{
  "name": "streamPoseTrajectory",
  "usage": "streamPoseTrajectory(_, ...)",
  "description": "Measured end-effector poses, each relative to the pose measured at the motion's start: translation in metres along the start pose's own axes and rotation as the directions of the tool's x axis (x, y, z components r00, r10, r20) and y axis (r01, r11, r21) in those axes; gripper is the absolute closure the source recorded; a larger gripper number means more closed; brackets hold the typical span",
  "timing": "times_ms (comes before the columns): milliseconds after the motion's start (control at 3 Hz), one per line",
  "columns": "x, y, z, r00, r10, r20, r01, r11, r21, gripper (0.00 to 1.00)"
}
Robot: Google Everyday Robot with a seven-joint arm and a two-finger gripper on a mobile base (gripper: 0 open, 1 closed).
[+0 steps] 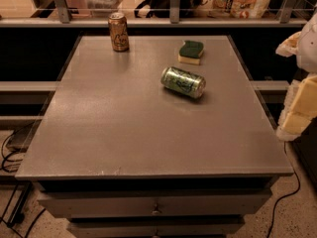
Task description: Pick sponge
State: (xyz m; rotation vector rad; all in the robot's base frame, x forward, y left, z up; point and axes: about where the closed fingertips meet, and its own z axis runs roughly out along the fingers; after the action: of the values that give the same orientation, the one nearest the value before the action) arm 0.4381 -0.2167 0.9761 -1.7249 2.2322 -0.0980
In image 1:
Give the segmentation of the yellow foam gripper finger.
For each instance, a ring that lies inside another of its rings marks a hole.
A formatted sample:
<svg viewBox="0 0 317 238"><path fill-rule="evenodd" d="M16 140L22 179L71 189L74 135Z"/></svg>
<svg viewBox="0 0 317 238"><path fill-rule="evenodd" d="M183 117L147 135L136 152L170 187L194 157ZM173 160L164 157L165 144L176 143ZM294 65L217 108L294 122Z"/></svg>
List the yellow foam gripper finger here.
<svg viewBox="0 0 317 238"><path fill-rule="evenodd" d="M299 82L299 89L290 110L306 117L306 129L311 121L317 117L317 75L308 75Z"/></svg>

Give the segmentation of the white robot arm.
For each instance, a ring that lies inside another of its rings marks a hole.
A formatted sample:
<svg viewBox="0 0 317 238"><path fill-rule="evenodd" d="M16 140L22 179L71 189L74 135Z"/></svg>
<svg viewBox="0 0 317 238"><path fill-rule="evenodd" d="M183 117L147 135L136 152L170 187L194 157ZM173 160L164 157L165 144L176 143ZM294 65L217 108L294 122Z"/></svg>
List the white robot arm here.
<svg viewBox="0 0 317 238"><path fill-rule="evenodd" d="M276 136L289 142L300 137L317 117L317 14L300 32L283 41L275 53L287 58L296 55L297 66L307 72L304 79L291 81L279 115Z"/></svg>

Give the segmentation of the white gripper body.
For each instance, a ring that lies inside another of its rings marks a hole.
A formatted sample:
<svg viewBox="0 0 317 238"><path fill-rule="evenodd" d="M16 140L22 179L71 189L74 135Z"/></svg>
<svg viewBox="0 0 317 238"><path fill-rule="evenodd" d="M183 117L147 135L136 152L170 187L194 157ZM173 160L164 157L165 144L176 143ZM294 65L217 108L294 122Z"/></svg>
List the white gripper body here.
<svg viewBox="0 0 317 238"><path fill-rule="evenodd" d="M290 106L299 89L299 84L300 82L298 80L291 81L285 95L283 103L284 107L278 118L276 136L279 140L284 142L295 140L305 129L306 117L300 113L290 110Z"/></svg>

